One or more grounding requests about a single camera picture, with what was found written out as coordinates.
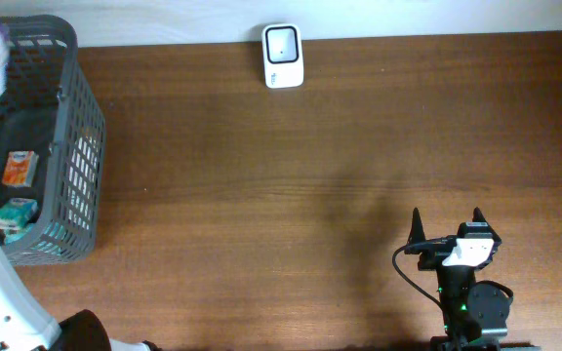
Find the orange Kleenex tissue pack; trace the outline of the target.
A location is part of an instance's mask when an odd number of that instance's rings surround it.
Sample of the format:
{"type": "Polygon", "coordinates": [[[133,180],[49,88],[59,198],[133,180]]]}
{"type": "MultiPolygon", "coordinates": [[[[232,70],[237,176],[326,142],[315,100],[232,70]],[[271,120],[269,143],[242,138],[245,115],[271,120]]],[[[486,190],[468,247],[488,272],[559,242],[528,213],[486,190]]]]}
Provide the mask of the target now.
{"type": "Polygon", "coordinates": [[[39,155],[34,151],[10,151],[2,175],[2,183],[9,187],[32,185],[39,155]]]}

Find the teal wet wipes packet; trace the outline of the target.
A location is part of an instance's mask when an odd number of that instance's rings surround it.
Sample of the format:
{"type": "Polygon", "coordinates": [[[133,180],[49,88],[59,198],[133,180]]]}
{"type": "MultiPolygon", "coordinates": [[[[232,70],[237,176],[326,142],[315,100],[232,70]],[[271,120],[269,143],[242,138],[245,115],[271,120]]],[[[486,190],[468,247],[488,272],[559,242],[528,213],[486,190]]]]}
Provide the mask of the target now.
{"type": "Polygon", "coordinates": [[[19,239],[23,238],[26,234],[28,234],[31,229],[33,228],[33,223],[28,223],[26,226],[20,229],[4,229],[4,244],[10,245],[19,239]]]}

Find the teal Kleenex tissue pack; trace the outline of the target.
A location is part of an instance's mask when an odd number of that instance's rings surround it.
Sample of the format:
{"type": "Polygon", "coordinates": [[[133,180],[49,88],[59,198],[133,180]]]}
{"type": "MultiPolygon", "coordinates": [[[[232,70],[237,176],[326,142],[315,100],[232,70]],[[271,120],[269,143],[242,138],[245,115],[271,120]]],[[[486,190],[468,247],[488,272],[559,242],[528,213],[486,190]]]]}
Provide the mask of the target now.
{"type": "Polygon", "coordinates": [[[0,208],[0,230],[23,229],[38,211],[33,199],[12,198],[0,208]]]}

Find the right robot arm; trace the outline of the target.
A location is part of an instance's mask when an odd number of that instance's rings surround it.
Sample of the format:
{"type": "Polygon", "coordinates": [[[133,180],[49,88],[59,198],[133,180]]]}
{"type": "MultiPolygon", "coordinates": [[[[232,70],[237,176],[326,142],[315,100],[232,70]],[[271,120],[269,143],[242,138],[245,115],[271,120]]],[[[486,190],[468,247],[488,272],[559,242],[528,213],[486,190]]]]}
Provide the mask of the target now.
{"type": "Polygon", "coordinates": [[[392,255],[392,265],[410,286],[437,305],[445,334],[429,341],[431,350],[536,350],[530,343],[504,343],[507,318],[514,300],[511,288],[495,281],[476,279],[502,244],[502,238],[476,208],[472,220],[459,225],[454,235],[428,239],[421,215],[413,210],[407,243],[392,255]],[[420,271],[433,271],[437,296],[433,296],[402,272],[399,254],[416,255],[420,271]]]}

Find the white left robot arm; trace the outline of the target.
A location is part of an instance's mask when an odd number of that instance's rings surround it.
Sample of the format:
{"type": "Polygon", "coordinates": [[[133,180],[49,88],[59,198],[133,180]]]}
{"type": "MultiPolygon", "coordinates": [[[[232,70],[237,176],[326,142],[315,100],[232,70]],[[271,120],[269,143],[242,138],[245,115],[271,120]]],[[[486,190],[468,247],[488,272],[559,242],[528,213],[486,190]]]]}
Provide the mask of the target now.
{"type": "Polygon", "coordinates": [[[82,310],[58,322],[28,291],[0,248],[0,350],[151,351],[152,342],[115,340],[99,318],[82,310]]]}

